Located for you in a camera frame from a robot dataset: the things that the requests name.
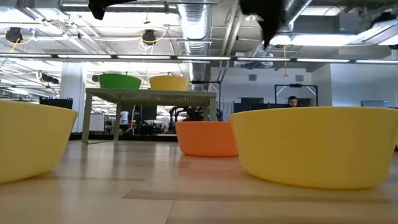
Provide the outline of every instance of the green bowl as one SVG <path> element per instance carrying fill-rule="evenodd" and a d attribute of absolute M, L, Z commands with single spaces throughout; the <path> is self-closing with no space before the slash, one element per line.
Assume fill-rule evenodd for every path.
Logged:
<path fill-rule="evenodd" d="M 138 90 L 141 86 L 141 80 L 128 75 L 109 73 L 99 76 L 99 85 L 101 88 Z"/>

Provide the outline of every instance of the wall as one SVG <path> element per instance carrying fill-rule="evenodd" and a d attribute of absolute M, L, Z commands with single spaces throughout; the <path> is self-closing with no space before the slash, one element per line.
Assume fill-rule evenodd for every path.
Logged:
<path fill-rule="evenodd" d="M 332 106 L 330 64 L 324 65 L 312 73 L 312 83 L 318 85 L 319 106 Z"/>
<path fill-rule="evenodd" d="M 333 106 L 361 106 L 361 100 L 387 100 L 396 106 L 393 65 L 332 64 Z"/>
<path fill-rule="evenodd" d="M 216 80 L 218 76 L 218 68 L 211 69 L 211 78 Z M 280 69 L 275 71 L 273 69 L 254 69 L 246 70 L 243 68 L 228 69 L 224 81 L 221 86 L 221 93 L 225 102 L 236 103 L 241 102 L 242 97 L 264 98 L 264 102 L 270 101 L 273 103 L 274 85 L 275 84 L 292 84 L 295 81 L 296 75 L 304 75 L 304 82 L 301 84 L 311 85 L 311 73 L 307 73 L 304 68 L 290 68 L 287 70 L 289 77 L 284 77 L 285 70 Z M 248 75 L 256 74 L 257 81 L 249 81 Z M 278 96 L 278 103 L 285 103 L 287 98 L 295 95 L 299 98 L 314 98 L 306 88 L 285 88 Z"/>

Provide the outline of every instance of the table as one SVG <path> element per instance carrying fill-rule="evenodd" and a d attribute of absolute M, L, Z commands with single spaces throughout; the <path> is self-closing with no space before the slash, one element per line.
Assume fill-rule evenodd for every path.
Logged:
<path fill-rule="evenodd" d="M 201 106 L 203 117 L 208 117 L 210 109 L 210 121 L 217 121 L 216 117 L 216 93 L 195 91 L 158 91 L 158 90 L 124 90 L 124 89 L 86 89 L 86 106 L 83 120 L 82 143 L 88 143 L 90 127 L 91 103 L 93 96 L 111 103 L 116 103 L 116 120 L 114 127 L 114 141 L 119 140 L 120 114 L 122 104 L 147 105 L 147 106 Z"/>

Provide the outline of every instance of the man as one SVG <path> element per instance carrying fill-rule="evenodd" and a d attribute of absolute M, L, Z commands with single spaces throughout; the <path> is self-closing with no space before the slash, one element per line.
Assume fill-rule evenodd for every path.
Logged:
<path fill-rule="evenodd" d="M 297 107 L 297 97 L 295 97 L 295 96 L 289 97 L 286 107 L 287 108 L 295 108 L 295 107 Z"/>

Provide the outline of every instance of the fluorescent light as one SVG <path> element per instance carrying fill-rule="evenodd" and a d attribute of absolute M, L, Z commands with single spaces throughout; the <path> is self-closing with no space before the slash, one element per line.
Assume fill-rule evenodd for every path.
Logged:
<path fill-rule="evenodd" d="M 290 45 L 292 43 L 292 39 L 288 35 L 276 35 L 270 41 L 272 45 Z"/>
<path fill-rule="evenodd" d="M 110 55 L 58 55 L 60 58 L 111 58 Z"/>
<path fill-rule="evenodd" d="M 62 4 L 62 7 L 88 7 L 87 4 Z"/>
<path fill-rule="evenodd" d="M 18 88 L 9 88 L 11 92 L 16 93 L 16 94 L 22 94 L 22 95 L 29 95 L 29 92 L 25 90 L 21 90 Z"/>
<path fill-rule="evenodd" d="M 170 56 L 158 56 L 158 55 L 118 55 L 120 59 L 171 59 Z"/>
<path fill-rule="evenodd" d="M 16 57 L 16 58 L 50 58 L 49 54 L 0 54 L 0 57 Z"/>
<path fill-rule="evenodd" d="M 379 45 L 397 45 L 398 44 L 398 35 L 391 37 L 390 39 L 381 42 Z"/>
<path fill-rule="evenodd" d="M 369 64 L 398 64 L 398 60 L 357 60 L 355 63 L 369 63 Z"/>
<path fill-rule="evenodd" d="M 231 57 L 178 56 L 179 60 L 231 60 Z"/>
<path fill-rule="evenodd" d="M 108 6 L 108 7 L 144 7 L 144 8 L 147 8 L 148 5 L 147 4 L 115 4 L 115 5 L 111 5 L 111 6 Z M 162 5 L 162 4 L 159 4 L 159 5 L 153 4 L 153 5 L 150 5 L 150 7 L 164 8 L 164 5 Z"/>
<path fill-rule="evenodd" d="M 304 35 L 296 35 L 292 40 L 292 45 L 337 47 L 337 46 L 344 46 L 350 43 L 353 38 L 355 38 L 355 35 L 304 34 Z"/>
<path fill-rule="evenodd" d="M 252 58 L 252 57 L 238 57 L 236 60 L 242 60 L 247 62 L 289 62 L 290 58 L 272 58 L 272 57 L 263 57 L 263 58 Z"/>
<path fill-rule="evenodd" d="M 348 63 L 349 60 L 347 60 L 347 59 L 298 58 L 297 62 Z"/>

